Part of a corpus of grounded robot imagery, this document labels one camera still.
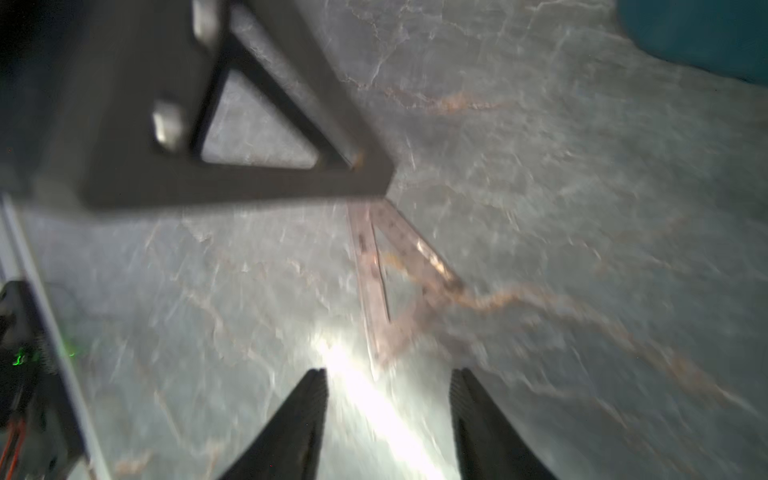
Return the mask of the pink small triangle ruler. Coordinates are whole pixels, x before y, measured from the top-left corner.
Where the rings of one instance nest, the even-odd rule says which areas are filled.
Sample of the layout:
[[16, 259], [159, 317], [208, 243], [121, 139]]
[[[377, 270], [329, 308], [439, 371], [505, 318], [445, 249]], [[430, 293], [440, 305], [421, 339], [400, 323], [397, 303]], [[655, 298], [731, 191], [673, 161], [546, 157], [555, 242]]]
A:
[[[369, 356], [385, 366], [463, 292], [464, 284], [389, 200], [351, 201], [347, 212]], [[385, 283], [389, 258], [418, 288], [397, 316], [391, 314]]]

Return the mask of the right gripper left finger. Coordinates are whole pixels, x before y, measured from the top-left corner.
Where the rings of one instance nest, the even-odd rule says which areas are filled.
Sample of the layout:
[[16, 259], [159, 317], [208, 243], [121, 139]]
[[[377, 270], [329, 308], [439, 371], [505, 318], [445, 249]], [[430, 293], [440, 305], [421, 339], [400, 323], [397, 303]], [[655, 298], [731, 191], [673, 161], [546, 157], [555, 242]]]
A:
[[255, 440], [221, 477], [229, 480], [315, 479], [328, 397], [327, 372], [308, 370]]

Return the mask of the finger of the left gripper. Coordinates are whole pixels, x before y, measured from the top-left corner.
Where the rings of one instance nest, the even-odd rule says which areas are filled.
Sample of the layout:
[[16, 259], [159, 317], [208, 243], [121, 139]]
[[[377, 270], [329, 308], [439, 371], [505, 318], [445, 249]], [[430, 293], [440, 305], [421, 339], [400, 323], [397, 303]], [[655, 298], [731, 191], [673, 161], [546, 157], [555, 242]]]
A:
[[[310, 90], [310, 119], [231, 31], [227, 1], [27, 1], [23, 5], [23, 197], [85, 211], [386, 193], [395, 165], [292, 1], [247, 9]], [[238, 72], [318, 152], [309, 169], [202, 157]], [[336, 125], [346, 157], [326, 135]]]

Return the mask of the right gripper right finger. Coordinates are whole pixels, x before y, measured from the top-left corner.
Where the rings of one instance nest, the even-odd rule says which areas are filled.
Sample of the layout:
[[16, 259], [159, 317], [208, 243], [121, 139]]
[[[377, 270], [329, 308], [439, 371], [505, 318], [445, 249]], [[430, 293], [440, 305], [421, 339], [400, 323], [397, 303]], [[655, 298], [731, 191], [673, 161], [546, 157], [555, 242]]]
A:
[[471, 370], [452, 371], [449, 404], [461, 478], [555, 480]]

